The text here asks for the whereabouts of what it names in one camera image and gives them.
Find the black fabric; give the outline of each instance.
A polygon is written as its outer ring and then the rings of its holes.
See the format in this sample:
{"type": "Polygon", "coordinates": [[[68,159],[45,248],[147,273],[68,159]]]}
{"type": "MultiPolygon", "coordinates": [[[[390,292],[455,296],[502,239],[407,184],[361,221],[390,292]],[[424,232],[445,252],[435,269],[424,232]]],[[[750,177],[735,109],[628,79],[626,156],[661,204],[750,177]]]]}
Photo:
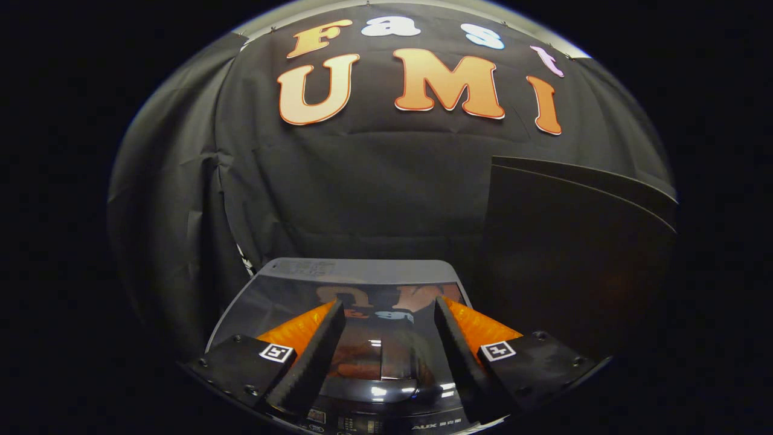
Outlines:
{"type": "Polygon", "coordinates": [[[203,349],[217,307],[249,278],[224,225],[212,122],[246,39],[224,36],[167,79],[129,127],[111,179],[108,231],[124,284],[181,358],[203,349]]]}
{"type": "Polygon", "coordinates": [[[146,323],[182,356],[201,352],[248,279],[236,243],[258,268],[278,256],[440,259],[467,285],[491,156],[588,166],[674,194],[654,128],[616,80],[593,60],[569,60],[502,24],[434,6],[371,5],[293,22],[239,51],[245,41],[224,36],[167,80],[129,128],[111,183],[111,237],[124,280],[146,323]],[[360,33],[386,15],[412,18],[421,34],[360,33]],[[286,59],[295,33],[339,19],[354,23],[327,47],[286,59]],[[471,43],[462,23],[497,32],[504,50],[471,43]],[[553,56],[565,77],[530,45],[553,56]],[[453,111],[398,110],[399,48],[430,50],[450,69],[463,56],[491,60],[505,118],[464,113],[466,92],[453,111]],[[347,53],[360,60],[346,107],[318,124],[284,122],[277,77],[314,66],[306,101],[320,102],[329,92],[322,63],[347,53]],[[556,89],[561,135],[534,125],[526,75],[556,89]]]}

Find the black panel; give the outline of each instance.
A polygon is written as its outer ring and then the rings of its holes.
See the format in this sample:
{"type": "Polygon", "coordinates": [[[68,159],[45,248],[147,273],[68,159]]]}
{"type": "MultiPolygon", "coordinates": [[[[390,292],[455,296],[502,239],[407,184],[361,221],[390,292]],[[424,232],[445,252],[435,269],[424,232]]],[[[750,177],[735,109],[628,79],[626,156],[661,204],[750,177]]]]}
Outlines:
{"type": "Polygon", "coordinates": [[[235,335],[187,367],[215,389],[254,408],[284,376],[295,357],[292,348],[235,335]]]}
{"type": "Polygon", "coordinates": [[[600,361],[659,293],[674,239],[661,219],[618,197],[494,166],[472,304],[600,361]]]}

